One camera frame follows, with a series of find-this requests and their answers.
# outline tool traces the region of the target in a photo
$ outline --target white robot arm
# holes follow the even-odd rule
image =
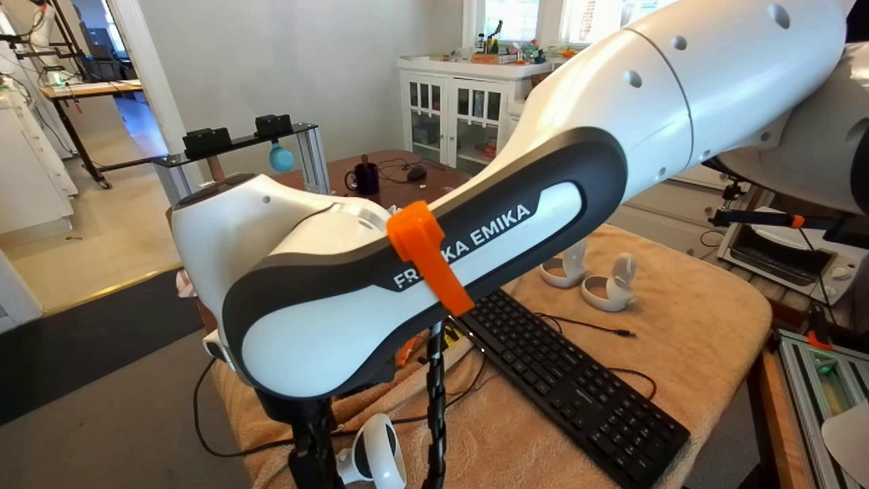
[[[484,295],[641,191],[767,143],[767,127],[837,71],[845,15],[845,0],[679,0],[584,49],[535,87],[496,161],[432,204],[459,283]],[[446,315],[386,219],[372,201],[269,177],[171,212],[224,360],[260,394],[302,404],[389,381],[390,354]]]

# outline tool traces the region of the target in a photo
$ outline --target glass cabinet door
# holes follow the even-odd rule
[[[496,154],[503,93],[477,85],[456,87],[456,169],[476,173]]]
[[[409,140],[423,161],[443,161],[440,154],[440,85],[409,80]]]

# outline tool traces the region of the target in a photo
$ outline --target mug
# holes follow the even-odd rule
[[[378,195],[380,193],[380,169],[370,161],[361,161],[352,165],[352,170],[345,173],[347,191],[359,195]]]

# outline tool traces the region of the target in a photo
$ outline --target keyboard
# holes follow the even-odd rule
[[[619,485],[651,485],[683,446],[679,420],[514,295],[493,290],[454,320]]]

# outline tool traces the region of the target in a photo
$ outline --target window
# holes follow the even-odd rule
[[[477,33],[489,36],[503,22],[499,40],[537,38],[539,0],[477,0]]]
[[[564,40],[572,47],[588,47],[667,2],[670,0],[564,0]]]

